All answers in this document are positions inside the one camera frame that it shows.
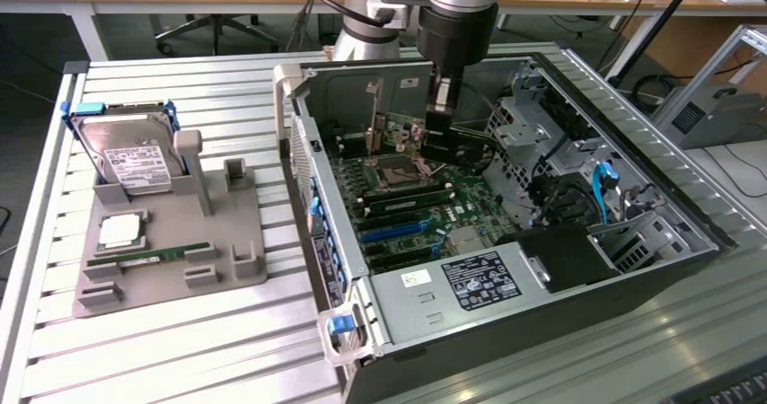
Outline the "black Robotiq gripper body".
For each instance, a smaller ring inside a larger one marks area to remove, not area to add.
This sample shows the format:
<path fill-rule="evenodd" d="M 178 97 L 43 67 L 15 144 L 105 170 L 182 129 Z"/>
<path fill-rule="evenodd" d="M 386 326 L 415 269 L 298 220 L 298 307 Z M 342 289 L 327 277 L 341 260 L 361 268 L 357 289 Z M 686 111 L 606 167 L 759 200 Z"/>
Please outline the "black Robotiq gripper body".
<path fill-rule="evenodd" d="M 499 5 L 478 12 L 454 12 L 439 6 L 419 8 L 419 53 L 438 68 L 465 68 L 489 54 Z"/>

